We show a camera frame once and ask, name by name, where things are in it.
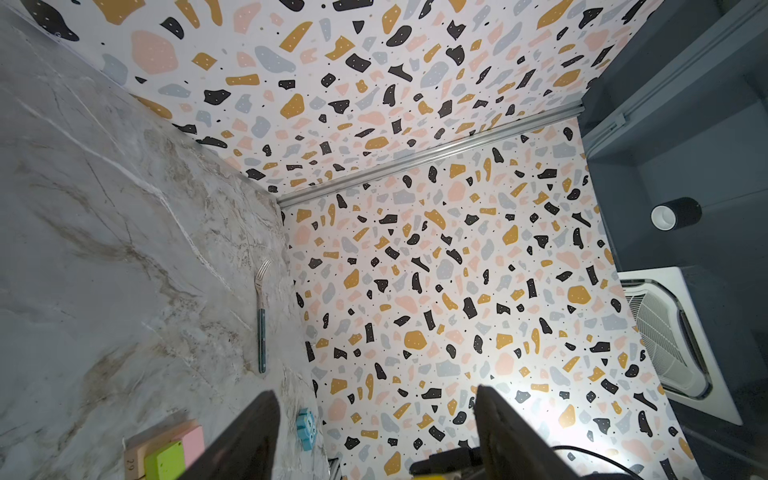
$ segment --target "pink block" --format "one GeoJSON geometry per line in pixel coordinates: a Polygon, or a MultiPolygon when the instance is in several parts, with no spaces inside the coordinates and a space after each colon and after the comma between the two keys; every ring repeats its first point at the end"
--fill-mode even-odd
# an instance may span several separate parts
{"type": "Polygon", "coordinates": [[[203,439],[203,427],[197,426],[187,430],[174,440],[181,440],[181,446],[184,448],[184,464],[190,467],[205,451],[205,441],[203,439]]]}

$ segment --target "fork head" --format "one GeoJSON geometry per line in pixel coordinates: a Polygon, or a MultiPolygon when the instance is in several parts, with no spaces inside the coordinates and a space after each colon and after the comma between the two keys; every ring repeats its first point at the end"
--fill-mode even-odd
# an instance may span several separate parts
{"type": "Polygon", "coordinates": [[[256,286],[261,288],[261,283],[264,280],[264,277],[266,275],[266,271],[270,268],[270,264],[272,263],[271,259],[265,259],[261,266],[259,267],[258,271],[256,272],[256,286]]]}

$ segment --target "blue toy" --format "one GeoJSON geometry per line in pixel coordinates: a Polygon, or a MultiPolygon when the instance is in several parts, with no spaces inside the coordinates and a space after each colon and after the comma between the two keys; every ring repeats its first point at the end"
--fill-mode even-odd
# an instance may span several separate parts
{"type": "Polygon", "coordinates": [[[315,438],[317,437],[317,424],[315,423],[315,416],[312,415],[309,409],[299,410],[299,415],[296,416],[296,433],[299,434],[301,447],[305,452],[314,448],[315,438]]]}

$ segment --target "terrazzo wall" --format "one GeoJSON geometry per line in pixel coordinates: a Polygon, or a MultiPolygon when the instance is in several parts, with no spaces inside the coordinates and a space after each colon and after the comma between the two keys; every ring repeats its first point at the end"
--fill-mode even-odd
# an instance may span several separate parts
{"type": "Polygon", "coordinates": [[[352,480],[476,446],[480,383],[551,445],[702,478],[624,299],[575,120],[292,207],[285,224],[327,451],[352,480]]]}
{"type": "Polygon", "coordinates": [[[4,0],[285,194],[579,99],[660,0],[4,0]]]}

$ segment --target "marble surface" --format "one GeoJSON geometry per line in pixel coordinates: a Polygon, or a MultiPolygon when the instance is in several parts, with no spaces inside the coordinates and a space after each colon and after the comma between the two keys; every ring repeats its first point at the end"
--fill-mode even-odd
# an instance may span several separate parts
{"type": "MultiPolygon", "coordinates": [[[[352,480],[478,444],[478,384],[550,445],[701,479],[618,280],[575,119],[289,209],[329,456],[352,480]]],[[[579,474],[608,463],[562,453],[579,474]]]]}
{"type": "Polygon", "coordinates": [[[273,478],[326,478],[274,201],[6,8],[0,58],[0,477],[123,478],[133,435],[189,418],[210,444],[273,389],[273,478]]]}
{"type": "Polygon", "coordinates": [[[4,0],[282,195],[576,101],[661,0],[4,0]]]}

